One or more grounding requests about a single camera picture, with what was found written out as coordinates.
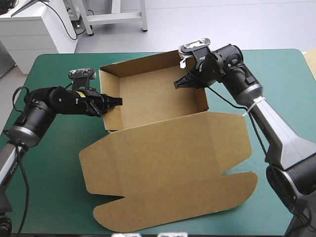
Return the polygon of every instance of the white floor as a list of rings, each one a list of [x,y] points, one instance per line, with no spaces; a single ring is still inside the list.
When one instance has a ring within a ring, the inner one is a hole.
[[[111,7],[107,0],[87,1],[95,14]],[[138,9],[138,0],[122,0],[122,11]],[[241,49],[316,46],[316,0],[147,0],[147,16],[146,33],[140,22],[94,26],[94,36],[79,36],[76,53],[168,51],[203,37],[212,49],[228,43]],[[18,68],[0,79],[0,131],[25,79]]]

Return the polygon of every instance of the yellow label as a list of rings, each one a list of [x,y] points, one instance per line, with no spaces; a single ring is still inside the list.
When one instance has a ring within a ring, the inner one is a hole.
[[[81,91],[76,91],[76,92],[80,95],[80,97],[85,98],[85,95]]]

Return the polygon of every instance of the green tabletop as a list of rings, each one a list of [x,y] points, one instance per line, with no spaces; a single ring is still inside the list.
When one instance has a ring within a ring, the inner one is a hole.
[[[316,142],[316,83],[297,50],[244,51],[245,62],[264,87],[264,96],[288,124],[302,137]],[[71,69],[94,67],[142,57],[150,53],[49,54],[37,58],[25,82],[30,90],[62,85],[71,81]],[[100,89],[99,79],[91,86]],[[212,86],[233,101],[222,84]],[[207,92],[210,111],[241,113]],[[17,107],[24,107],[22,96]],[[18,116],[12,112],[6,129]],[[141,230],[143,234],[188,232],[208,235],[281,235],[291,214],[270,188],[266,177],[264,154],[246,118],[252,156],[229,173],[253,171],[259,177],[254,194],[241,206],[215,214],[178,221]],[[93,208],[115,197],[91,195],[86,191],[79,152],[107,133],[101,118],[57,115],[40,144],[24,157],[30,183],[30,207],[24,233],[109,234],[93,218]],[[0,148],[7,141],[2,134]],[[9,216],[16,232],[24,211],[25,185],[20,170],[14,176],[7,195],[13,206]]]

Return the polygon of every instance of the white cable tie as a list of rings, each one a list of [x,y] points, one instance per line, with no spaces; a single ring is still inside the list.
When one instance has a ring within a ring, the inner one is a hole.
[[[265,99],[266,99],[265,97],[260,97],[258,99],[254,99],[253,104],[249,107],[249,109],[242,116],[244,116],[244,117],[247,116],[253,107],[255,107],[259,102],[261,102]]]
[[[193,55],[186,55],[184,58],[180,61],[180,68],[184,69],[186,65],[186,59],[187,58],[193,58]]]

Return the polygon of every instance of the cardboard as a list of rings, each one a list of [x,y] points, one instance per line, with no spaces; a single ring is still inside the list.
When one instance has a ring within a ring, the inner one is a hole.
[[[251,155],[241,115],[204,112],[204,89],[175,89],[186,72],[176,51],[100,68],[101,91],[122,97],[104,115],[111,133],[81,151],[87,190],[121,196],[93,215],[134,232],[227,210],[246,201],[257,176],[224,175]]]
[[[311,69],[314,79],[316,79],[316,48],[313,48],[305,53],[304,58]]]

